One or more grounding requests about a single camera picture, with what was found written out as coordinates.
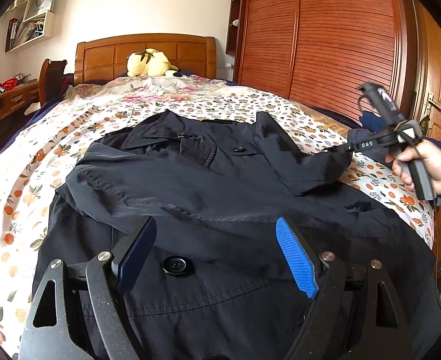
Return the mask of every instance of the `wooden headboard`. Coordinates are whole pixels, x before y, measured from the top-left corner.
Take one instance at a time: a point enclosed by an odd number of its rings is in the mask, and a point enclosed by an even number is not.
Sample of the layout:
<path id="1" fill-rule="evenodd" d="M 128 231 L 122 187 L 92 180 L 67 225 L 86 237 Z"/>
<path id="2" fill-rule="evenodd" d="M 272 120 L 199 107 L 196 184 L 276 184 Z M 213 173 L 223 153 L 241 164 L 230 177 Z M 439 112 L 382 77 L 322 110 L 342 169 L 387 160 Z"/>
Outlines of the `wooden headboard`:
<path id="1" fill-rule="evenodd" d="M 78 43 L 74 84 L 113 80 L 126 73 L 129 55 L 146 48 L 162 51 L 181 70 L 216 77 L 216 42 L 212 36 L 132 34 Z"/>

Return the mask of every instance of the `bed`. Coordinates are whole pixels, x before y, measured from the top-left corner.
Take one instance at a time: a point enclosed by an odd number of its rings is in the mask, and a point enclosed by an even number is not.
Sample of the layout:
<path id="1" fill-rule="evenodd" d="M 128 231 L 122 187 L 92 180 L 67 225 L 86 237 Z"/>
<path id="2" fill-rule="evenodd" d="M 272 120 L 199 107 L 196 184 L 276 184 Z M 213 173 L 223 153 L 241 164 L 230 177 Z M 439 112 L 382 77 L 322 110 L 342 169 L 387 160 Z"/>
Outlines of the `bed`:
<path id="1" fill-rule="evenodd" d="M 125 73 L 132 52 L 147 47 L 162 50 L 174 65 L 195 74 L 114 79 Z M 18 352 L 29 312 L 37 250 L 47 233 L 54 190 L 94 140 L 168 108 L 193 119 L 243 122 L 254 122 L 257 111 L 267 111 L 307 153 L 345 141 L 347 128 L 327 116 L 272 93 L 229 86 L 214 79 L 215 71 L 212 37 L 137 34 L 77 45 L 75 86 L 0 154 L 0 343 L 9 355 Z M 108 82 L 84 83 L 88 80 Z M 391 170 L 355 154 L 341 181 L 395 210 L 432 248 L 430 206 L 407 191 Z"/>

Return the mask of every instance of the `red basket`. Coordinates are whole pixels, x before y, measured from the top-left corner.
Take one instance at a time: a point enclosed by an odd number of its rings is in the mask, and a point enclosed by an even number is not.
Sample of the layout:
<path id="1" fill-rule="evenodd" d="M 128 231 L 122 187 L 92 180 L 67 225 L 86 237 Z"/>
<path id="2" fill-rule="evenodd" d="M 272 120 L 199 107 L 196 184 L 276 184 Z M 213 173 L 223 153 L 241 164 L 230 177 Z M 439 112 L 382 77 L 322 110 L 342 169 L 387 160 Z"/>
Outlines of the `red basket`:
<path id="1" fill-rule="evenodd" d="M 13 90 L 16 87 L 17 81 L 18 80 L 16 78 L 8 79 L 7 81 L 4 81 L 1 84 L 1 87 L 3 87 L 6 91 L 11 91 L 11 90 Z"/>

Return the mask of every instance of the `blue gripper pad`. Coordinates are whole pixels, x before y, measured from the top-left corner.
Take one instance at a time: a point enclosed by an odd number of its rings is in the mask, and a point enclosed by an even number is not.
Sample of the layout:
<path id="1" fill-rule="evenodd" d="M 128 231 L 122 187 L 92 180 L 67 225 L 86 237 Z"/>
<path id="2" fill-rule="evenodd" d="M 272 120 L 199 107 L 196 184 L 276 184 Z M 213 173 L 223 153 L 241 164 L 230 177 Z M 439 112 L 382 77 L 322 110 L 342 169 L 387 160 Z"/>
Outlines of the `blue gripper pad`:
<path id="1" fill-rule="evenodd" d="M 279 218 L 276 222 L 276 236 L 297 287 L 309 298 L 313 298 L 319 289 L 314 266 L 284 218 Z"/>

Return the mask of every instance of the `door handle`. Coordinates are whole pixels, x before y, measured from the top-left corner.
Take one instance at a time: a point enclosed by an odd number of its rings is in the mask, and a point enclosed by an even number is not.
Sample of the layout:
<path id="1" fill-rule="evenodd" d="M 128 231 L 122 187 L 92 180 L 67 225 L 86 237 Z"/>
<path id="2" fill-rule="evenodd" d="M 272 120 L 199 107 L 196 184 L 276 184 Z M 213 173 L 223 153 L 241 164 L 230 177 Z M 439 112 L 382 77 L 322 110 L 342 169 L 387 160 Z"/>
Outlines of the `door handle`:
<path id="1" fill-rule="evenodd" d="M 432 92 L 429 92 L 427 94 L 427 105 L 425 107 L 425 113 L 427 115 L 430 115 L 430 111 L 432 109 L 432 106 L 437 108 L 439 111 L 441 111 L 441 105 L 434 101 L 434 94 Z"/>

